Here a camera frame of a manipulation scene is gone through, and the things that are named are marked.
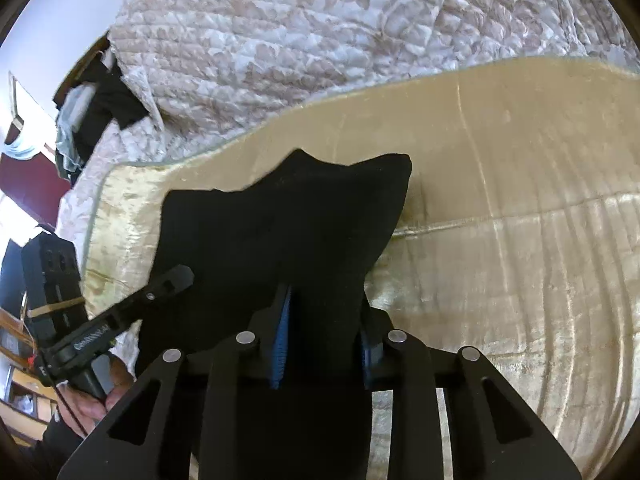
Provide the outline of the person's left hand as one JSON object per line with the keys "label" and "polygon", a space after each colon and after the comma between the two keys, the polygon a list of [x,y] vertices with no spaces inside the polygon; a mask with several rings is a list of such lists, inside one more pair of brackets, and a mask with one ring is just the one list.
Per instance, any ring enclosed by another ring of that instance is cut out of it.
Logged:
{"label": "person's left hand", "polygon": [[111,411],[134,384],[134,376],[126,364],[114,354],[110,355],[110,374],[114,388],[105,401],[96,400],[88,393],[69,384],[58,386],[58,412],[62,421],[79,437],[87,437],[94,427]]}

